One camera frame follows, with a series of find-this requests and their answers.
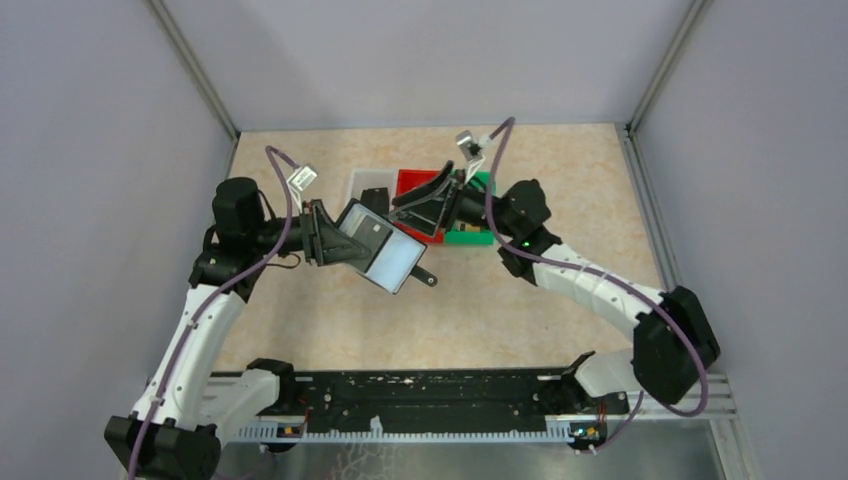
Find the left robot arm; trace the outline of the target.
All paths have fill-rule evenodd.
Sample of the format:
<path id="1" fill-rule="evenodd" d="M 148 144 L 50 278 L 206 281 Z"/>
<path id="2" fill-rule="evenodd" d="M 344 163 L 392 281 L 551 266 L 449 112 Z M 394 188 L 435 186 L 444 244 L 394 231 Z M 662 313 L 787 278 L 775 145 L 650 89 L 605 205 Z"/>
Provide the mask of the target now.
<path id="1" fill-rule="evenodd" d="M 250 178 L 216 189 L 214 223 L 194 262 L 175 334 L 130 414 L 111 417 L 104 431 L 130 479 L 209 479 L 242 428 L 269 407 L 294 403 L 292 365 L 269 359 L 253 361 L 214 399 L 204 397 L 223 341 L 269 261 L 302 252 L 324 266 L 370 253 L 337 228 L 318 200 L 284 219 L 266 213 L 264 203 Z"/>

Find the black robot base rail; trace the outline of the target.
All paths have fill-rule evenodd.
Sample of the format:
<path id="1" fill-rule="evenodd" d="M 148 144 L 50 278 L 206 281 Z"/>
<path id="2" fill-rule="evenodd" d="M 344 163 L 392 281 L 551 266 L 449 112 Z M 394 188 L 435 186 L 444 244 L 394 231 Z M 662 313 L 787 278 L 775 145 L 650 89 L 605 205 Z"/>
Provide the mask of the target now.
<path id="1" fill-rule="evenodd" d="M 589 397 L 568 367 L 301 371 L 237 430 L 237 442 L 586 443 L 627 416 L 625 393 Z"/>

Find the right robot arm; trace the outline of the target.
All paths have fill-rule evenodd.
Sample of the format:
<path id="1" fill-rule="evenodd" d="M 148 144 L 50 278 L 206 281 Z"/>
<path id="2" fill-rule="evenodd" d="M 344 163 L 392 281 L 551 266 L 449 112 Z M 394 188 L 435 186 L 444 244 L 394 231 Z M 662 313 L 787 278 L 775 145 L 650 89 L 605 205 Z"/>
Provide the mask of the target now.
<path id="1" fill-rule="evenodd" d="M 538 180 L 496 195 L 447 162 L 428 182 L 396 196 L 389 214 L 428 237 L 457 223 L 490 231 L 512 276 L 570 298 L 627 335 L 631 348 L 577 363 L 572 375 L 588 397 L 639 390 L 680 416 L 705 409 L 707 370 L 721 349 L 696 293 L 640 285 L 579 254 L 546 228 L 551 212 Z"/>

